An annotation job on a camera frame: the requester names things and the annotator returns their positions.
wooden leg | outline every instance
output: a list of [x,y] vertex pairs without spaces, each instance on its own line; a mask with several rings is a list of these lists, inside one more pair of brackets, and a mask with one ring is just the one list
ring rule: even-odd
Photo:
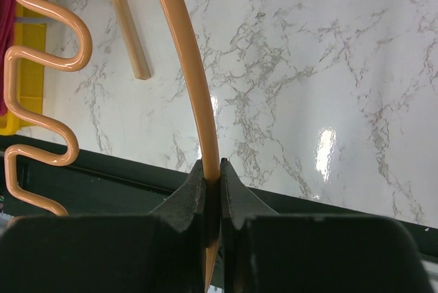
[[132,18],[127,0],[112,0],[120,30],[125,40],[128,56],[131,60],[132,69],[136,79],[148,79],[151,77],[142,44],[138,37],[136,24]]

curved orange tube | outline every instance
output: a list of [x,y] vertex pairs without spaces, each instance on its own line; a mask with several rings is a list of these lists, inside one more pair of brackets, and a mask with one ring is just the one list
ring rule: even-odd
[[24,7],[39,14],[60,21],[73,29],[78,36],[79,50],[75,57],[61,58],[48,53],[37,51],[28,47],[13,46],[5,54],[4,66],[4,99],[9,111],[39,127],[51,130],[63,137],[67,144],[67,152],[63,155],[53,154],[48,151],[15,144],[9,146],[5,151],[5,176],[6,187],[12,196],[28,202],[32,205],[47,209],[58,216],[67,215],[67,211],[59,203],[43,196],[33,194],[22,189],[17,182],[16,157],[23,155],[54,166],[65,166],[73,163],[79,153],[79,144],[75,134],[64,123],[47,116],[36,114],[26,110],[17,99],[17,72],[18,60],[25,58],[44,66],[58,69],[60,71],[73,72],[85,67],[90,61],[92,51],[91,35],[85,23],[75,14],[58,5],[44,0],[16,0]]
[[205,291],[207,291],[216,261],[220,227],[218,137],[203,61],[185,2],[184,0],[159,1],[177,48],[187,83],[203,156],[204,178],[207,181],[207,246],[204,264],[204,283]]

glossy floor tile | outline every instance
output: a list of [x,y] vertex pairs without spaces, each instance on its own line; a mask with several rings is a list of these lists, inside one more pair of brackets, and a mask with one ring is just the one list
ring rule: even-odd
[[[44,113],[83,149],[188,172],[201,154],[158,0],[129,0],[147,81],[133,78],[109,1],[52,1],[84,19],[94,53],[79,73],[46,70]],[[438,0],[186,2],[220,155],[246,185],[438,227]],[[47,51],[76,49],[49,24]]]

red cloth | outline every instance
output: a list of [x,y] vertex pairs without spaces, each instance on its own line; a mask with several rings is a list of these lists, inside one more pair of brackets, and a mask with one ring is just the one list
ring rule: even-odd
[[7,112],[3,98],[5,52],[14,43],[15,0],[0,0],[0,116]]

marble floor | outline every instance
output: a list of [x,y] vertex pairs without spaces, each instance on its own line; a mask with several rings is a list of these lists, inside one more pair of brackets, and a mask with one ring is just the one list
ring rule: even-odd
[[[158,0],[129,0],[147,81],[133,78],[109,1],[52,1],[87,23],[94,53],[78,73],[46,69],[44,113],[83,149],[188,172],[200,149]],[[438,0],[186,3],[220,155],[246,185],[438,227]],[[49,24],[48,52],[76,49]]]

